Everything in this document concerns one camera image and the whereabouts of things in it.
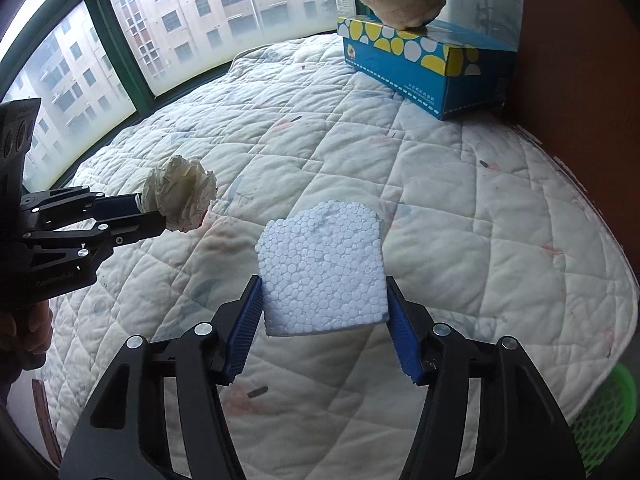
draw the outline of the green basket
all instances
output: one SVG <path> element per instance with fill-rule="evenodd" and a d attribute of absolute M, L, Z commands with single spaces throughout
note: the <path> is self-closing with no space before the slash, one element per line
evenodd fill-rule
<path fill-rule="evenodd" d="M 571 427 L 587 475 L 625 434 L 636 416 L 637 402 L 631 373 L 616 364 Z"/>

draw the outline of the quilted mattress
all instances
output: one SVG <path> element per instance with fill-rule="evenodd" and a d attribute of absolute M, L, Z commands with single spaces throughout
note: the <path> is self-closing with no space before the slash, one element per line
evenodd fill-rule
<path fill-rule="evenodd" d="M 569 421 L 636 328 L 638 286 L 622 250 L 540 147 L 489 114 L 433 119 L 347 67 L 335 35 L 238 59 L 123 130 L 72 185 L 136 192 L 173 154 L 218 179 L 202 227 L 116 248 L 95 285 L 52 301 L 42 375 L 62 449 L 128 336 L 179 336 L 210 319 L 258 271 L 266 223 L 326 200 L 383 219 L 385 272 L 408 300 L 470 338 L 516 336 Z M 393 479 L 425 394 L 402 374 L 385 326 L 267 338 L 261 325 L 221 396 L 248 478 Z M 478 403 L 471 383 L 461 472 Z M 183 472 L 175 409 L 168 426 Z"/>

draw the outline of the human hand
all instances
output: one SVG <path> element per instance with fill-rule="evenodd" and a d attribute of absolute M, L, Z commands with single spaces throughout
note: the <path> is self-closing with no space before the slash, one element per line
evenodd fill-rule
<path fill-rule="evenodd" d="M 22 345 L 27 352 L 44 354 L 51 345 L 53 313 L 49 308 L 49 300 L 41 301 L 30 307 L 28 324 L 29 333 L 22 338 Z M 0 349 L 11 349 L 10 339 L 17 335 L 15 320 L 11 314 L 0 312 Z"/>

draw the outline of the glass pane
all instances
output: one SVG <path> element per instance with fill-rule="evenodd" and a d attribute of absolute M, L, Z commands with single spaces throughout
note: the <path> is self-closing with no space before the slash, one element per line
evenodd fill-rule
<path fill-rule="evenodd" d="M 232 60 L 239 52 L 335 30 L 338 9 L 354 11 L 353 0 L 111 0 L 111 3 L 156 95 Z"/>
<path fill-rule="evenodd" d="M 79 156 L 135 111 L 119 90 L 100 41 L 94 41 L 93 27 L 83 2 L 36 49 L 4 97 L 42 99 L 24 165 L 29 191 L 49 189 Z"/>

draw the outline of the blue gripper pad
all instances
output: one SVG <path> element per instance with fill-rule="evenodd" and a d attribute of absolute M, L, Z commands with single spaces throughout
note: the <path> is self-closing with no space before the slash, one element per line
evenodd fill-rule
<path fill-rule="evenodd" d="M 396 281 L 390 276 L 386 279 L 386 294 L 389 307 L 387 327 L 400 366 L 414 384 L 421 386 L 426 383 L 428 371 L 420 356 L 420 345 L 424 333 L 431 328 L 433 321 L 423 306 L 404 299 Z"/>
<path fill-rule="evenodd" d="M 242 298 L 233 302 L 233 306 L 239 308 L 234 309 L 236 319 L 226 338 L 225 365 L 222 368 L 222 374 L 229 382 L 233 382 L 236 375 L 241 374 L 244 369 L 244 363 L 249 355 L 249 348 L 254 341 L 255 330 L 262 315 L 262 305 L 262 280 L 259 276 L 254 276 L 244 290 Z M 216 329 L 219 333 L 222 332 L 217 323 Z"/>

